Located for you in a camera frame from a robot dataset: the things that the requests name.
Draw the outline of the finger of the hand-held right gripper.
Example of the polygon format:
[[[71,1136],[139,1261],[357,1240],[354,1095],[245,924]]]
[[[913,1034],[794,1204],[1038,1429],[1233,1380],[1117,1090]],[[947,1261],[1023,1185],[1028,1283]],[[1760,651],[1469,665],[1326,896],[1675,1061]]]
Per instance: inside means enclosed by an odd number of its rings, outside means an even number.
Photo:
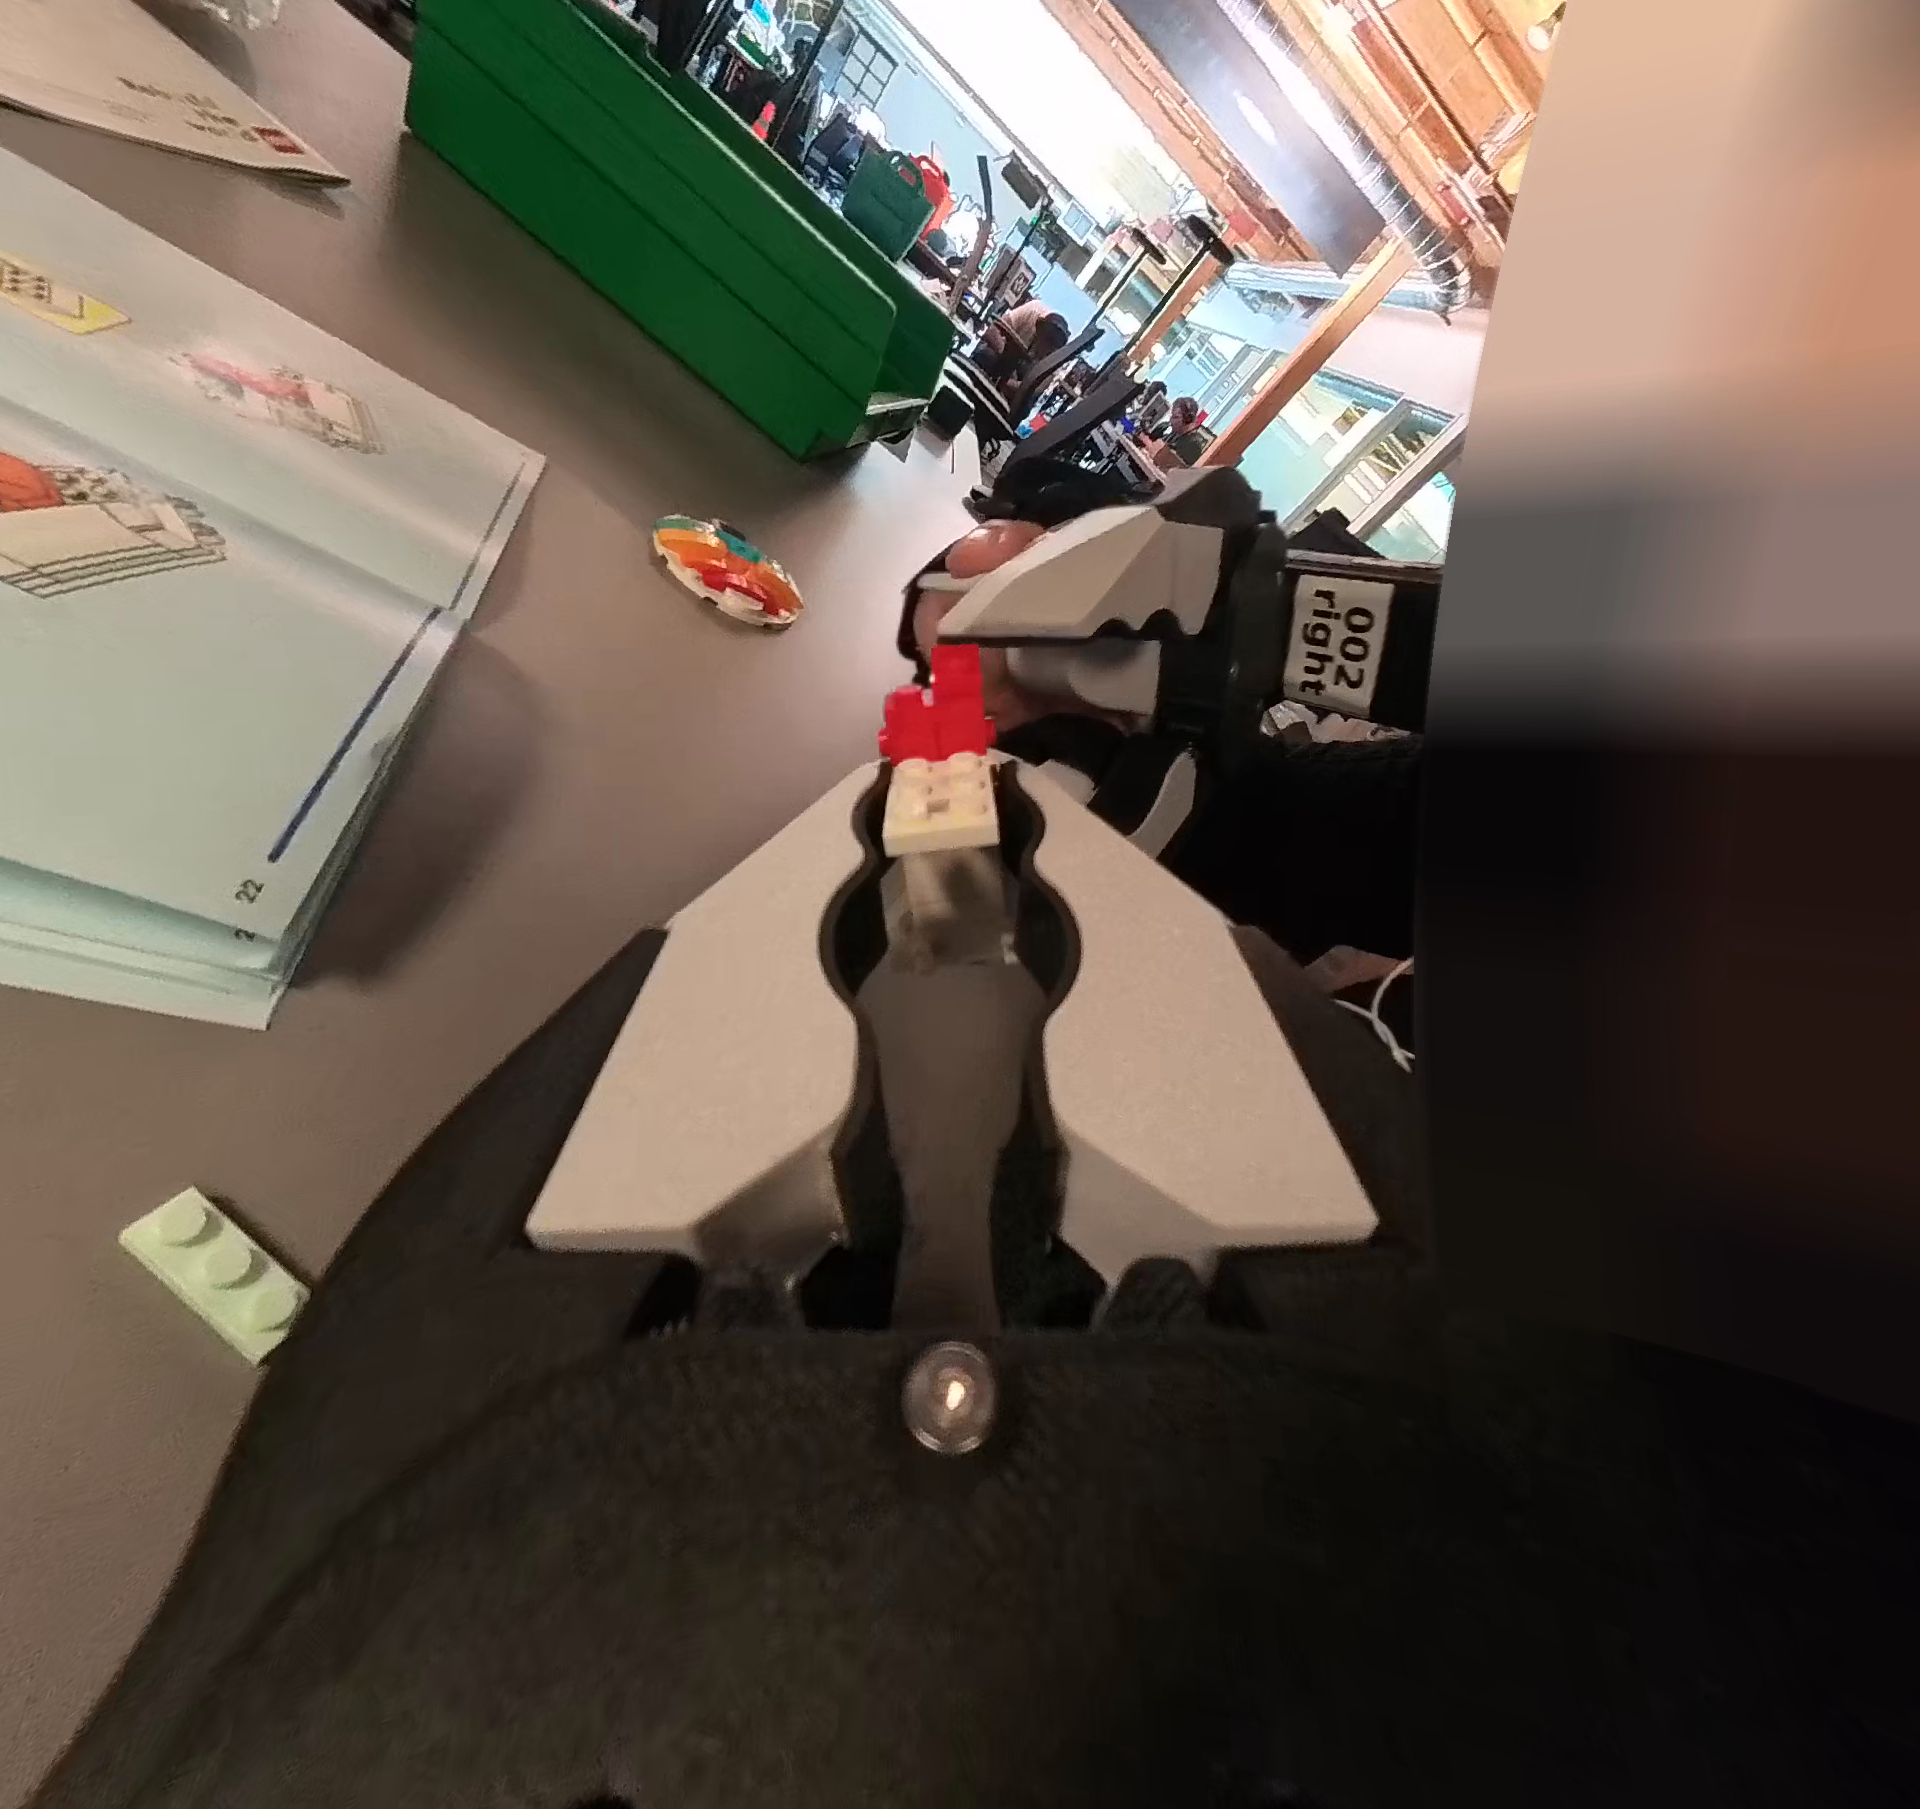
[[[1163,689],[1163,644],[1093,638],[1011,644],[1004,671],[1019,696],[1048,711],[1154,714]]]
[[[1093,640],[1204,629],[1204,526],[1156,507],[1107,507],[934,589],[935,640]]]

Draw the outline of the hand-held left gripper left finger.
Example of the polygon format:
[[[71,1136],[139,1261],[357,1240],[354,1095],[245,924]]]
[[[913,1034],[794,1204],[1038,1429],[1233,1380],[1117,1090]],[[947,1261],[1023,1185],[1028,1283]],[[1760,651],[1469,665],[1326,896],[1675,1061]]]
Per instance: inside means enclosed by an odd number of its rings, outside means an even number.
[[[820,1256],[858,1031],[823,963],[864,866],[858,765],[686,903],[525,1219],[546,1252]]]

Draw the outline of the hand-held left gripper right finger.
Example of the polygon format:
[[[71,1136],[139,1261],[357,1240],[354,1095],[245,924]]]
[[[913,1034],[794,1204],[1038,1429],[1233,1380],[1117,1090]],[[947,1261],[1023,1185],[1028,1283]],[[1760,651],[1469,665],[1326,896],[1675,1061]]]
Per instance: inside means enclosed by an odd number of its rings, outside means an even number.
[[[1060,1234],[1093,1268],[1357,1246],[1381,1216],[1229,917],[1038,768],[1034,878],[1071,920],[1040,1031]]]

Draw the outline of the multicoloured lego assembly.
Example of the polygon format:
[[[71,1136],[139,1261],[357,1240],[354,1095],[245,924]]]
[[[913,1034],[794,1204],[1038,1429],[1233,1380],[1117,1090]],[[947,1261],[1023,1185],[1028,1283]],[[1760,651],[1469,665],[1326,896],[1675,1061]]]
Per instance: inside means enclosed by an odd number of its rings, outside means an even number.
[[[938,644],[926,680],[885,696],[876,747],[889,765],[883,854],[901,964],[934,973],[1004,963],[1011,891],[981,648]]]

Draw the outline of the round rainbow lego disc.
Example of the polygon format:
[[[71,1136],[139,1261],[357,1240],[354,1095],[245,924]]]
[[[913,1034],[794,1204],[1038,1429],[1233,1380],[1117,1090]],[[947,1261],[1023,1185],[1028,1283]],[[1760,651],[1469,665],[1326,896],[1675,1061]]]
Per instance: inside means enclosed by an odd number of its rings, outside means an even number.
[[[650,549],[670,581],[729,623],[788,629],[804,613],[794,574],[727,520],[661,516]]]

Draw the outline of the mint green lego plate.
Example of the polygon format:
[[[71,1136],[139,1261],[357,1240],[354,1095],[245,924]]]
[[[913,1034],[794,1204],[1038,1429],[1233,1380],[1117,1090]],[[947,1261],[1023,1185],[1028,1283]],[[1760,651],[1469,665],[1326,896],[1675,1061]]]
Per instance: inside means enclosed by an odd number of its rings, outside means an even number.
[[[127,1221],[120,1249],[248,1365],[263,1367],[309,1288],[197,1185]]]

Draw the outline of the person's right hand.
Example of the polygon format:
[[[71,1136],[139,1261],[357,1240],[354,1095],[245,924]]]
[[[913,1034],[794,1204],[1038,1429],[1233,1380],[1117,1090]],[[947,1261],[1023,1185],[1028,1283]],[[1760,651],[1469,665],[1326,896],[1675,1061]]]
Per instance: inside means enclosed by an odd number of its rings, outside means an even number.
[[[1139,507],[1151,501],[1116,474],[1089,474],[1034,461],[1007,471],[993,489],[969,496],[971,526],[910,574],[901,596],[895,645],[910,668],[910,681],[931,686],[931,648],[958,596],[981,574],[1019,556],[1043,534],[1093,508]]]

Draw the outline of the small green bin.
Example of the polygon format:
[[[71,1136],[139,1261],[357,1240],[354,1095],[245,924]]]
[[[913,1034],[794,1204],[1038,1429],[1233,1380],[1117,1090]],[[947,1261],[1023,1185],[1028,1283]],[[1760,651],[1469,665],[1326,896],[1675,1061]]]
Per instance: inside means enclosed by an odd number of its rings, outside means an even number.
[[[935,213],[920,157],[901,149],[864,149],[850,173],[841,213],[889,263],[905,258]]]

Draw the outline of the green plastic bin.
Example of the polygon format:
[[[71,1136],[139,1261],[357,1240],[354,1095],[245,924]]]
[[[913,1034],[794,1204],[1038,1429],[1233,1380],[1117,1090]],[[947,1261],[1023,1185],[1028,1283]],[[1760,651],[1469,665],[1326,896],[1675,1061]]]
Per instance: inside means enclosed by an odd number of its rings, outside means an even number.
[[[788,455],[920,426],[947,313],[609,0],[413,0],[405,128]]]

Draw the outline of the open instruction booklet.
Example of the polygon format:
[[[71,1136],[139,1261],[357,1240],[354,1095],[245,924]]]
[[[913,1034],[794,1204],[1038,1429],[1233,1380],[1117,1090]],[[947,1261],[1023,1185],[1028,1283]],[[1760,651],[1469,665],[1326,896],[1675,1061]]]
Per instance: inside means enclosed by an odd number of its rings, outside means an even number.
[[[542,467],[4,151],[4,982],[264,1028]]]

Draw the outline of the closed paper instruction leaflet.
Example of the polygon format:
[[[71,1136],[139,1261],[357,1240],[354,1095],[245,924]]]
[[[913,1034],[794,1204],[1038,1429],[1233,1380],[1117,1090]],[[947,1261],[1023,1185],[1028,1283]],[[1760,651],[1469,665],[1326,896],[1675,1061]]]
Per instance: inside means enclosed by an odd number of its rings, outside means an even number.
[[[133,0],[4,0],[4,103],[197,160],[348,184]]]

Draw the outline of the wooden support post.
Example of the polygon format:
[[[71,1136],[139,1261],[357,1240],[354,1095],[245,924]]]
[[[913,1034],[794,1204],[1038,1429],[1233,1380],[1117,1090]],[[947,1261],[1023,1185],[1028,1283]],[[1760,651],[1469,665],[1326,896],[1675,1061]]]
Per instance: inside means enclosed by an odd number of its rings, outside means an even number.
[[[1306,391],[1306,385],[1332,361],[1332,353],[1360,330],[1360,325],[1382,303],[1391,285],[1405,279],[1414,265],[1414,249],[1405,239],[1381,239],[1375,254],[1338,282],[1332,300],[1308,322],[1306,334],[1278,356],[1250,394],[1242,412],[1215,440],[1215,461],[1241,464],[1250,446],[1283,415],[1283,409]]]

